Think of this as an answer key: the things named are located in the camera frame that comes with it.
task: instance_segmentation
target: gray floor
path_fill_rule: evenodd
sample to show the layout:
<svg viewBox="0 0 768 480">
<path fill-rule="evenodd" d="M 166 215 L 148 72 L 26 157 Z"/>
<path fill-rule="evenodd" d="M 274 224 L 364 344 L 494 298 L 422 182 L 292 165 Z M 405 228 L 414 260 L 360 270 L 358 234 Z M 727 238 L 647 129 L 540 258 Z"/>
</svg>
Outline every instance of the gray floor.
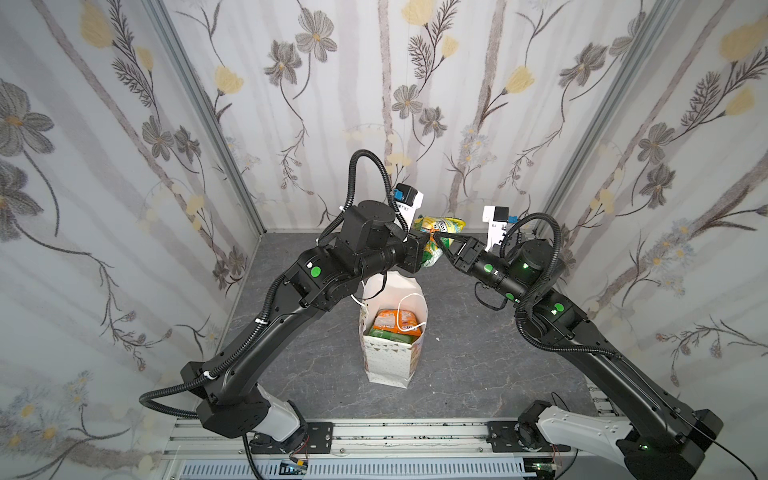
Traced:
<svg viewBox="0 0 768 480">
<path fill-rule="evenodd" d="M 226 342 L 261 310 L 274 277 L 313 247 L 315 237 L 264 236 Z M 553 391 L 571 410 L 595 413 L 584 376 L 560 356 L 529 346 L 515 330 L 511 308 L 494 312 L 478 304 L 472 278 L 445 259 L 416 278 L 429 305 L 429 326 L 408 389 L 368 381 L 357 331 L 359 306 L 349 298 L 291 342 L 262 375 L 261 385 L 314 419 L 517 416 L 532 400 L 549 400 Z"/>
</svg>

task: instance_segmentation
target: white bracket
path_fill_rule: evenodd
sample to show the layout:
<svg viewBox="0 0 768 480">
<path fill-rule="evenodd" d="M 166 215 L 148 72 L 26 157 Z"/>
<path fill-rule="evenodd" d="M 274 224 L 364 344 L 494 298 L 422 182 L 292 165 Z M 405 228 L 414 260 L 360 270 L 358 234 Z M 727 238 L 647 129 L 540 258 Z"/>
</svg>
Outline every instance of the white bracket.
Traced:
<svg viewBox="0 0 768 480">
<path fill-rule="evenodd" d="M 624 454 L 616 441 L 627 438 L 633 428 L 627 417 L 590 417 L 556 406 L 543 411 L 536 426 L 547 442 L 585 450 L 619 465 L 624 464 Z"/>
<path fill-rule="evenodd" d="M 499 245 L 504 238 L 505 229 L 510 219 L 517 221 L 517 217 L 509 216 L 508 207 L 496 207 L 485 205 L 482 209 L 482 221 L 488 223 L 488 241 L 485 243 L 485 251 L 491 251 L 494 245 Z"/>
<path fill-rule="evenodd" d="M 413 217 L 416 216 L 416 211 L 422 206 L 423 201 L 424 194 L 421 192 L 416 194 L 415 198 L 413 199 L 413 205 L 401 204 L 395 200 L 397 209 L 400 210 L 402 217 L 406 219 L 406 225 L 408 225 L 409 228 L 413 225 Z"/>
</svg>

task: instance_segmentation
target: wall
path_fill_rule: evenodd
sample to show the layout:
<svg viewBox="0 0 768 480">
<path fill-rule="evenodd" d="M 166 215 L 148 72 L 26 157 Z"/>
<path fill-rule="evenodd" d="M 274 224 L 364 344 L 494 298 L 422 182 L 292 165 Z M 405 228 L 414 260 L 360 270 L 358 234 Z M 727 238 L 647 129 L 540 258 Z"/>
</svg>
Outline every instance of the wall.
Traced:
<svg viewBox="0 0 768 480">
<path fill-rule="evenodd" d="M 139 2 L 3 2 L 0 79 L 0 470 L 147 478 L 257 239 Z"/>
<path fill-rule="evenodd" d="M 682 2 L 557 212 L 568 294 L 768 473 L 768 8 Z M 751 478 L 710 448 L 696 478 Z"/>
<path fill-rule="evenodd" d="M 542 207 L 652 2 L 166 0 L 271 229 L 321 227 L 368 148 L 421 212 Z M 358 199 L 381 197 L 361 163 Z"/>
</svg>

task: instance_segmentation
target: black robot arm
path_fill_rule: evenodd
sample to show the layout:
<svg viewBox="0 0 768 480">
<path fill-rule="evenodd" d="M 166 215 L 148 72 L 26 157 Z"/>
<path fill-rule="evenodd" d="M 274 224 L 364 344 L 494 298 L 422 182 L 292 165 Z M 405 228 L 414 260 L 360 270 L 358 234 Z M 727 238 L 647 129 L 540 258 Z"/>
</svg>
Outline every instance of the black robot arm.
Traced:
<svg viewBox="0 0 768 480">
<path fill-rule="evenodd" d="M 635 478 L 693 476 L 722 421 L 710 410 L 693 410 L 669 395 L 626 359 L 582 309 L 552 289 L 565 268 L 560 260 L 555 259 L 553 274 L 541 281 L 556 250 L 553 246 L 529 240 L 502 258 L 486 252 L 474 237 L 434 233 L 434 238 L 457 270 L 515 305 L 515 322 L 526 340 L 571 362 L 629 418 L 632 430 L 616 446 Z M 449 248 L 442 239 L 452 239 L 453 244 Z M 532 304 L 528 309 L 526 299 Z"/>
</svg>

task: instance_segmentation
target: flower pattern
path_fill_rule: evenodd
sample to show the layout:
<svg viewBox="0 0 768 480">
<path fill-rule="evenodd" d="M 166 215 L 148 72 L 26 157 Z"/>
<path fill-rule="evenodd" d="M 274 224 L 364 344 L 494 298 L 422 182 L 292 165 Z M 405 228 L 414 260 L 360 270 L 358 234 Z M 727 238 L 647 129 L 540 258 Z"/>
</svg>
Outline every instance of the flower pattern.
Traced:
<svg viewBox="0 0 768 480">
<path fill-rule="evenodd" d="M 182 154 L 187 154 L 187 159 L 192 163 L 194 156 L 200 155 L 200 141 L 192 140 L 190 132 L 182 125 L 179 125 L 179 129 L 174 136 L 176 137 L 176 145 L 179 147 L 179 151 Z"/>
<path fill-rule="evenodd" d="M 238 276 L 245 270 L 245 256 L 237 249 L 237 245 L 232 246 L 227 265 L 233 276 Z"/>
<path fill-rule="evenodd" d="M 32 197 L 22 192 L 27 174 L 18 167 L 0 160 L 0 242 L 20 237 L 16 215 L 37 215 L 43 211 Z"/>
<path fill-rule="evenodd" d="M 13 157 L 24 144 L 39 154 L 50 154 L 53 144 L 40 132 L 53 128 L 43 114 L 29 111 L 29 97 L 14 84 L 0 80 L 0 155 Z"/>
<path fill-rule="evenodd" d="M 564 68 L 560 72 L 560 86 L 566 87 L 572 81 L 576 81 L 580 86 L 585 86 L 592 71 L 603 68 L 605 64 L 605 51 L 608 47 L 604 45 L 595 45 L 590 42 L 584 47 L 579 55 L 576 55 L 576 66 Z"/>
<path fill-rule="evenodd" d="M 325 62 L 328 60 L 326 51 L 338 49 L 336 43 L 329 38 L 333 33 L 333 22 L 325 13 L 317 10 L 313 15 L 308 8 L 302 8 L 299 25 L 306 30 L 306 33 L 296 34 L 296 47 L 299 51 L 313 52 L 318 61 Z"/>
<path fill-rule="evenodd" d="M 667 199 L 664 198 L 664 189 L 672 187 L 672 180 L 674 180 L 675 171 L 661 164 L 648 172 L 648 185 L 640 190 L 640 195 L 650 195 L 648 201 L 648 208 L 656 208 L 660 205 L 664 205 Z"/>
<path fill-rule="evenodd" d="M 163 156 L 164 160 L 170 160 L 169 147 L 174 146 L 174 137 L 169 131 L 161 131 L 160 125 L 154 115 L 149 116 L 149 121 L 141 125 L 141 136 L 144 141 L 152 145 L 152 156 Z"/>
<path fill-rule="evenodd" d="M 424 125 L 424 131 L 422 132 L 422 135 L 427 135 L 430 132 L 435 132 L 435 135 L 437 137 L 441 137 L 443 132 L 448 130 L 448 126 L 441 124 L 440 121 L 443 119 L 443 114 L 440 111 L 440 107 L 436 108 L 425 108 L 422 112 L 422 116 L 419 119 L 419 123 Z"/>
<path fill-rule="evenodd" d="M 227 275 L 229 274 L 230 269 L 227 267 L 227 263 L 224 260 L 216 260 L 214 279 L 219 281 L 219 290 L 224 290 L 224 287 L 227 286 Z"/>
<path fill-rule="evenodd" d="M 410 114 L 418 114 L 422 111 L 422 102 L 416 101 L 416 95 L 417 93 L 417 86 L 411 85 L 410 87 L 406 87 L 405 85 L 400 85 L 397 90 L 395 90 L 395 100 L 397 102 L 392 106 L 392 109 L 394 111 L 400 112 L 400 118 L 405 120 L 408 118 Z"/>
<path fill-rule="evenodd" d="M 287 41 L 277 43 L 277 40 L 272 40 L 269 57 L 275 62 L 275 65 L 264 68 L 264 73 L 270 76 L 270 83 L 279 85 L 285 77 L 295 84 L 296 68 L 301 66 L 301 57 L 296 52 L 296 46 Z"/>
<path fill-rule="evenodd" d="M 641 162 L 650 160 L 652 164 L 661 162 L 665 157 L 662 147 L 669 144 L 673 136 L 674 128 L 667 128 L 667 124 L 663 121 L 655 124 L 648 131 L 648 137 L 641 139 L 637 144 L 642 149 L 637 159 Z"/>
</svg>

